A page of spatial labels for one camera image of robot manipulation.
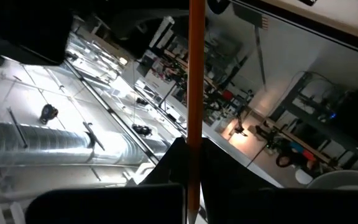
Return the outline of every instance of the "metal duct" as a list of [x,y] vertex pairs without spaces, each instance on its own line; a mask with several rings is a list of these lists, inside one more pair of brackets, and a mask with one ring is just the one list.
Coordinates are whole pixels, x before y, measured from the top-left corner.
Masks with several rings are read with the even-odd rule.
[[[0,122],[0,167],[62,164],[129,165],[147,161],[143,151],[126,134],[96,133],[102,150],[86,132],[19,125],[28,147],[22,147],[16,127]],[[167,150],[159,140],[144,139],[155,152]]]

